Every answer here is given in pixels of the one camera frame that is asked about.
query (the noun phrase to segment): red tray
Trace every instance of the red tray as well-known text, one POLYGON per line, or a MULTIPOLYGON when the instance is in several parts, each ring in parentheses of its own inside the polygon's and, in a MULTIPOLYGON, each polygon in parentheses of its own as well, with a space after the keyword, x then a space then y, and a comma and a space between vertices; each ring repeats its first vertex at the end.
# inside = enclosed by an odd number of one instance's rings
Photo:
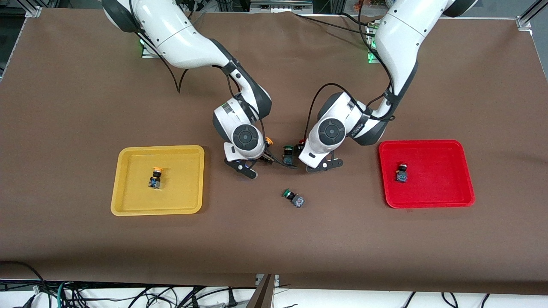
POLYGON ((476 197, 463 146, 456 140, 384 141, 379 146, 384 192, 393 208, 469 207, 476 197), (400 163, 407 182, 396 182, 400 163))

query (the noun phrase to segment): floor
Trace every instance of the floor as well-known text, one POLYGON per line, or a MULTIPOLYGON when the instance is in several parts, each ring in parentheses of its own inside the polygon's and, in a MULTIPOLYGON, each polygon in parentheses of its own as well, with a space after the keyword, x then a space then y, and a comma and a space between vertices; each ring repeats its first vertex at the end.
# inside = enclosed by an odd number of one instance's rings
MULTIPOLYGON (((533 2, 534 0, 479 0, 464 16, 514 18, 523 13, 533 2)), ((22 17, 3 14, 5 11, 3 4, 6 5, 6 3, 8 8, 18 6, 14 0, 0 0, 0 78, 23 22, 22 17)), ((315 10, 319 10, 326 2, 314 0, 314 3, 315 10)), ((61 0, 59 7, 101 9, 101 3, 100 0, 61 0)), ((548 72, 548 9, 540 12, 531 24, 533 39, 546 74, 548 72)))

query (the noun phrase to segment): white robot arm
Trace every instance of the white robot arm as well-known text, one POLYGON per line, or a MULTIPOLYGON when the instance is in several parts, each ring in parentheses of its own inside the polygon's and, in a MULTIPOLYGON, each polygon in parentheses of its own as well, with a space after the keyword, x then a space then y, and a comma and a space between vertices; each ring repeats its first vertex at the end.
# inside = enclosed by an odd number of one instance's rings
POLYGON ((213 125, 225 140, 226 162, 263 154, 264 137, 252 124, 270 113, 270 96, 226 48, 196 31, 175 0, 102 0, 102 6, 113 24, 140 33, 173 66, 215 66, 235 80, 242 90, 213 113, 213 125))
POLYGON ((318 122, 312 127, 299 159, 312 169, 318 168, 327 154, 339 147, 347 136, 360 145, 375 144, 384 133, 386 120, 393 115, 413 80, 420 45, 439 17, 442 14, 459 16, 476 2, 397 0, 381 19, 375 33, 379 58, 392 82, 384 92, 379 108, 372 111, 363 103, 352 101, 353 98, 344 92, 333 94, 319 111, 318 122))

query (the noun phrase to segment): brown table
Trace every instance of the brown table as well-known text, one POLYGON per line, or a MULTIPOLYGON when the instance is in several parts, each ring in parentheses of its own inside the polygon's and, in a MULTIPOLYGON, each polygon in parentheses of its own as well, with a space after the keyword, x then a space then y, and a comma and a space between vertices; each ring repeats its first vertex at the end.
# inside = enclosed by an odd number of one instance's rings
MULTIPOLYGON (((291 13, 208 14, 196 26, 272 96, 264 123, 278 155, 302 138, 324 83, 363 101, 387 84, 358 35, 291 13)), ((211 122, 230 97, 218 69, 191 70, 178 94, 102 11, 44 9, 0 84, 0 259, 55 280, 253 285, 273 272, 292 287, 548 294, 548 87, 531 36, 512 20, 440 20, 419 63, 383 139, 459 140, 470 208, 389 208, 377 147, 352 140, 340 169, 259 163, 244 178, 224 165, 211 122), (185 144, 207 153, 198 214, 111 214, 121 149, 185 144), (302 209, 280 196, 287 187, 302 209)))

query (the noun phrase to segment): yellow tray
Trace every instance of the yellow tray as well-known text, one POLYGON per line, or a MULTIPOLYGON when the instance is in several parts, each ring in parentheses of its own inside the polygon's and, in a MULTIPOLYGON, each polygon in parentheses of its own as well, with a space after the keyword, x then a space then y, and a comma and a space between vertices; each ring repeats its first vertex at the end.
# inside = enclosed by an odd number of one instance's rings
POLYGON ((110 209, 116 216, 194 214, 202 207, 204 149, 199 145, 127 147, 118 156, 110 209), (163 168, 160 189, 149 187, 163 168))

